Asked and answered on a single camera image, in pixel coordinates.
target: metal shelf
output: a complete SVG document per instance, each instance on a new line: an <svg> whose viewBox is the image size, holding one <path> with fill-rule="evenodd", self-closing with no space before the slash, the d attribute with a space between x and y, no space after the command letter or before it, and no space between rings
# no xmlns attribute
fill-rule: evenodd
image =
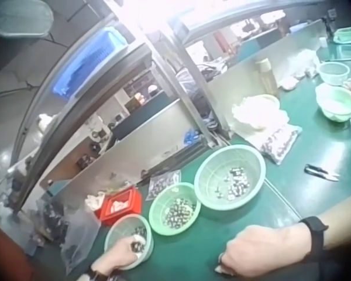
<svg viewBox="0 0 351 281"><path fill-rule="evenodd" d="M110 59L64 107L44 136L39 151L12 208L19 211L41 175L74 132L114 93L141 71L151 66L152 53L141 40Z"/></svg>
<svg viewBox="0 0 351 281"><path fill-rule="evenodd" d="M183 45L189 46L201 37L240 20L280 9L315 5L327 2L328 0L256 0L241 5L237 5L238 2L236 1L234 1L235 3L231 3L230 1L226 2L225 9L222 8L213 15L204 16L204 18L197 20L196 11L192 11L180 18L171 20L169 25L176 36L182 41Z"/></svg>
<svg viewBox="0 0 351 281"><path fill-rule="evenodd" d="M20 155L23 143L25 142L29 128L31 127L32 123L34 123L34 121L36 120L37 114L39 113L39 108L43 103L44 99L47 97L47 95L51 94L52 92L51 88L53 86L52 84L54 82L54 79L57 77L57 75L59 75L65 70L65 68L68 66L67 62L70 61L70 59L75 55L78 49L81 46L83 46L83 44L89 41L91 36L96 34L97 31L101 30L102 28L109 26L115 20L116 20L115 15L110 14L105 19L98 22L88 32L86 32L83 36L81 36L72 46L70 46L69 49L65 52L65 54L51 69L51 71L49 72L49 74L47 75L47 77L44 79L41 86L37 90L33 99L31 100L31 103L27 108L25 116L22 119L16 140L14 143L10 166L13 166L15 163L18 162L19 155Z"/></svg>

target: bottle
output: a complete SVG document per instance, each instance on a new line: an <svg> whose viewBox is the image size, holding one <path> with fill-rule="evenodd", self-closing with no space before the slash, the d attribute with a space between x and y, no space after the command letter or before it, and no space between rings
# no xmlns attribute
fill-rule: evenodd
<svg viewBox="0 0 351 281"><path fill-rule="evenodd" d="M269 59L264 59L256 62L257 69L261 82L263 83L265 92L277 98L280 97L276 78L274 77L273 70Z"/></svg>

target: black-handled scissors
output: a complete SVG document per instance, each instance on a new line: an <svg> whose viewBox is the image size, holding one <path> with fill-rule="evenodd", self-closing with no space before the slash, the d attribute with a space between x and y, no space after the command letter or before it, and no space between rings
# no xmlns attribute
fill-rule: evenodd
<svg viewBox="0 0 351 281"><path fill-rule="evenodd" d="M325 180L339 181L339 174L331 173L321 167L316 167L311 164L305 165L304 172L312 176L320 177Z"/></svg>

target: wrist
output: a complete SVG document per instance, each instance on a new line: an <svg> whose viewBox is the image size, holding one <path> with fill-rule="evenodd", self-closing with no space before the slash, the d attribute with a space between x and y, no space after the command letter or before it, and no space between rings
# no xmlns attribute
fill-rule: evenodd
<svg viewBox="0 0 351 281"><path fill-rule="evenodd" d="M281 229L285 250L291 252L288 264L302 261L311 251L311 232L304 223L298 223Z"/></svg>
<svg viewBox="0 0 351 281"><path fill-rule="evenodd" d="M117 269L117 265L115 262L108 263L103 257L100 257L91 265L91 269L108 277L115 269Z"/></svg>

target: person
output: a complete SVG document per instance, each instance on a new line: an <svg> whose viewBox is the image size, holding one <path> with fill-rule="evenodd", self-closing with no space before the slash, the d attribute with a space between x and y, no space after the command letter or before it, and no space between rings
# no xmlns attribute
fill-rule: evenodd
<svg viewBox="0 0 351 281"><path fill-rule="evenodd" d="M351 197L317 216L317 219L326 226L322 232L321 248L331 250L351 243ZM309 226L304 222L278 229L251 225L226 244L216 271L246 277L262 276L303 261L314 247L313 239ZM137 257L131 251L132 242L134 237L121 239L99 257L91 269L108 276L115 269L133 263ZM87 275L82 275L78 281L88 280L91 279Z"/></svg>

